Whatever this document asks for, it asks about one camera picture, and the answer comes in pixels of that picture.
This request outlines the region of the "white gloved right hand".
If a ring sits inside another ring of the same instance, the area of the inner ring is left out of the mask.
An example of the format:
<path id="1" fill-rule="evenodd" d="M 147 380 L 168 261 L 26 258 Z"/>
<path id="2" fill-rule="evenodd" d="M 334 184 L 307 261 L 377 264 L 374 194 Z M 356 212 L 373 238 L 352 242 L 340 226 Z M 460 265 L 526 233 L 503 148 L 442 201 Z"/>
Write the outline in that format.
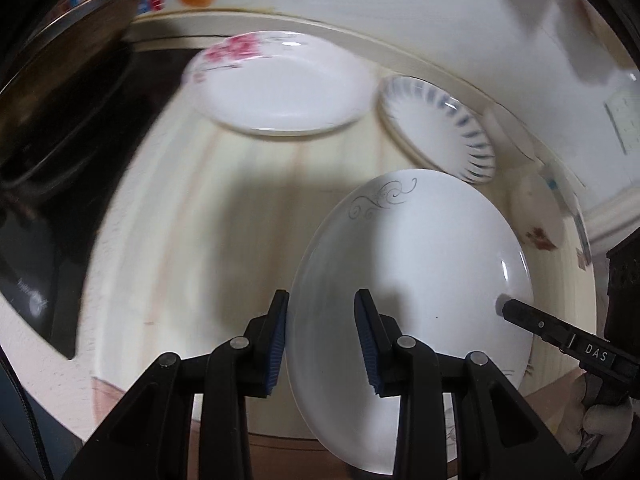
<path id="1" fill-rule="evenodd" d="M 616 406 L 593 404 L 585 408 L 588 375 L 580 375 L 572 385 L 562 420 L 555 437 L 567 454 L 575 453 L 582 443 L 582 432 L 600 436 L 586 469 L 606 463 L 627 442 L 634 419 L 639 416 L 639 401 L 627 399 Z"/>

